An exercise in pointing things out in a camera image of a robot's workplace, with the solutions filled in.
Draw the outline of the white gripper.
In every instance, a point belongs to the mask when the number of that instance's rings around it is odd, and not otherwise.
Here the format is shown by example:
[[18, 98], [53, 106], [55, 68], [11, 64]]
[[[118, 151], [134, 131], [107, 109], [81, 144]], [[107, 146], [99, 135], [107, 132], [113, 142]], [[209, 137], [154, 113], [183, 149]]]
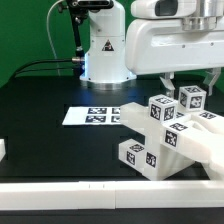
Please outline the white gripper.
[[125, 63], [136, 75], [162, 73], [173, 98], [173, 72], [206, 70], [208, 95], [224, 67], [224, 0], [135, 0]]

